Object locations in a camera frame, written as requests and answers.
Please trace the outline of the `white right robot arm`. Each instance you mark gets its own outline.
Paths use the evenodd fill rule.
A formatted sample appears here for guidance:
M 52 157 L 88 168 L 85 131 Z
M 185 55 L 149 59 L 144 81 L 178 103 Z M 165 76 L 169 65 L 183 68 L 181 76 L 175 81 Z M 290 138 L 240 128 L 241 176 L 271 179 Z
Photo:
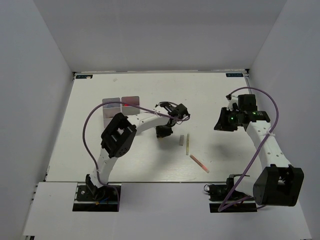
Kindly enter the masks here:
M 295 206 L 304 172 L 285 157 L 268 114 L 258 110 L 254 94 L 229 94 L 226 98 L 228 106 L 221 109 L 215 130 L 233 132 L 244 128 L 256 152 L 243 173 L 235 174 L 233 182 L 225 187 L 226 196 L 218 210 L 228 208 L 230 198 L 236 200 L 243 194 L 259 206 Z

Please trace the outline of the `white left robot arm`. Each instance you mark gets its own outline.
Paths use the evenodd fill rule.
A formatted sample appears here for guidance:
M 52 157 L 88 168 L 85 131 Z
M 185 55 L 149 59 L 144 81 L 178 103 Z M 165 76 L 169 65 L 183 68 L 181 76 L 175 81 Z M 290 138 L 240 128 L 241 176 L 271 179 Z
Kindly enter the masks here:
M 93 173 L 85 177 L 85 185 L 88 193 L 94 199 L 99 200 L 105 196 L 106 188 L 116 191 L 114 185 L 109 184 L 110 173 L 116 161 L 127 154 L 134 138 L 146 130 L 155 129 L 157 138 L 165 138 L 173 133 L 172 128 L 179 122 L 186 122 L 191 115 L 186 106 L 169 101 L 161 101 L 154 109 L 147 109 L 130 104 L 130 107 L 142 110 L 142 113 L 125 116 L 119 112 L 114 115 L 101 134 L 101 153 L 96 160 L 86 142 L 86 129 L 91 116 L 100 107 L 109 104 L 125 104 L 121 101 L 110 101 L 96 106 L 87 116 L 82 130 L 83 145 L 94 162 Z

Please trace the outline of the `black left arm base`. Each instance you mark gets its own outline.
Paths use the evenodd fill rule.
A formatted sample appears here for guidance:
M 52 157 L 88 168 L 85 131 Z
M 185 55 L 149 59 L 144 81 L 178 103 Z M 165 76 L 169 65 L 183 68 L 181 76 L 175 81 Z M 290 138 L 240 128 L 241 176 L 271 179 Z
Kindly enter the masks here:
M 102 187 L 93 196 L 86 185 L 78 185 L 75 192 L 73 212 L 118 212 L 118 198 L 112 187 Z

